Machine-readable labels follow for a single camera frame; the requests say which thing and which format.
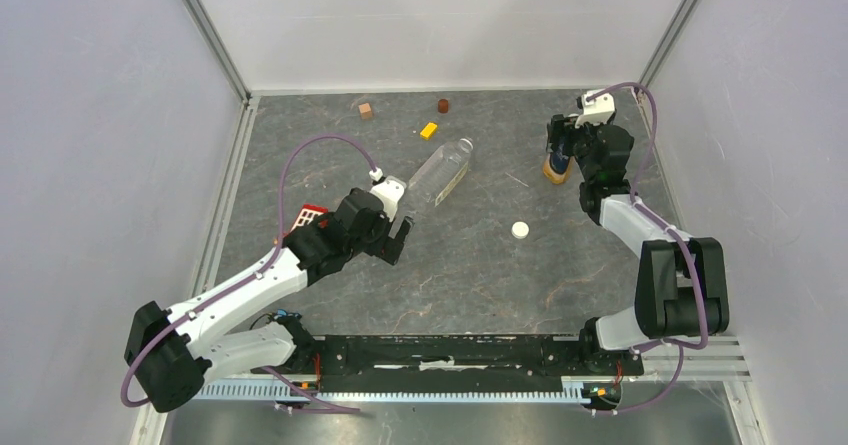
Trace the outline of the orange tea bottle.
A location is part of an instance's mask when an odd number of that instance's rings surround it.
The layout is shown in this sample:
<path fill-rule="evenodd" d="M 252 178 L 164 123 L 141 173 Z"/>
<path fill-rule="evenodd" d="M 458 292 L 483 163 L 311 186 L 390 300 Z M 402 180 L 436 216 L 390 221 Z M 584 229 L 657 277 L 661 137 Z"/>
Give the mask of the orange tea bottle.
<path fill-rule="evenodd" d="M 551 164 L 548 159 L 548 154 L 543 163 L 543 174 L 548 178 L 548 180 L 554 185 L 564 184 L 570 177 L 572 173 L 574 158 L 573 158 L 573 143 L 571 141 L 570 145 L 572 146 L 571 158 L 569 159 L 567 164 Z"/>

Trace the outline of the clear plastic bottle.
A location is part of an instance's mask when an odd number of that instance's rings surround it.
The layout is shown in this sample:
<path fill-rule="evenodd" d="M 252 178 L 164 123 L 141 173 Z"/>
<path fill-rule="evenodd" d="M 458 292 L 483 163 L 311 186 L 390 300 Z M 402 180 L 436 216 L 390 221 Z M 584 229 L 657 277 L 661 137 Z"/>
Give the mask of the clear plastic bottle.
<path fill-rule="evenodd" d="M 412 175 L 404 195 L 407 210 L 416 215 L 438 207 L 467 173 L 474 145 L 468 138 L 441 145 Z"/>

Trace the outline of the large white bottle cap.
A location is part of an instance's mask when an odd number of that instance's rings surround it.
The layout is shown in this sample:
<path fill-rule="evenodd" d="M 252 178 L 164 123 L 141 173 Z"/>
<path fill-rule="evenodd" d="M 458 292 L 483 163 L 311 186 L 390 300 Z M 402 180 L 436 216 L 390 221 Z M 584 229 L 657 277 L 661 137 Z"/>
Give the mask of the large white bottle cap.
<path fill-rule="evenodd" d="M 516 221 L 510 228 L 512 236 L 519 240 L 527 238 L 529 231 L 529 225 L 524 221 Z"/>

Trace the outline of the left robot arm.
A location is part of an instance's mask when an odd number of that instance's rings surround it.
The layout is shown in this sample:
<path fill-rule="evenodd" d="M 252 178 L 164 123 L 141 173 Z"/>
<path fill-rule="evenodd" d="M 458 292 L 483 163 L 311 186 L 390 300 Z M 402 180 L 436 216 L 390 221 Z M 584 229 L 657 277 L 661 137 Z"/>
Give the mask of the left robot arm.
<path fill-rule="evenodd" d="M 403 219 L 390 233 L 405 184 L 394 177 L 365 191 L 354 188 L 338 208 L 293 228 L 259 261 L 207 292 L 161 307 L 150 301 L 132 319 L 121 385 L 127 407 L 151 404 L 159 413 L 190 401 L 207 384 L 242 371 L 283 365 L 306 370 L 313 344 L 278 322 L 247 332 L 234 327 L 264 306 L 341 271 L 360 254 L 398 262 L 413 227 Z"/>

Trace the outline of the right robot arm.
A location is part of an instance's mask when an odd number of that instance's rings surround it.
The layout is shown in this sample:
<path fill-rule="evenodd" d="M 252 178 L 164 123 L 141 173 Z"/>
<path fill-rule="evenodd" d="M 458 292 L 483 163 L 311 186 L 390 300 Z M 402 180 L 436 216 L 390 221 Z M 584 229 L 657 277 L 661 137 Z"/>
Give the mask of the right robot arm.
<path fill-rule="evenodd" d="M 586 322 L 577 347 L 580 365 L 602 373 L 618 354 L 638 357 L 664 345 L 704 349 L 729 326 L 722 245 L 679 230 L 632 191 L 626 177 L 634 145 L 629 132 L 611 121 L 594 125 L 578 119 L 552 116 L 546 172 L 560 179 L 578 168 L 582 211 L 638 260 L 632 305 Z"/>

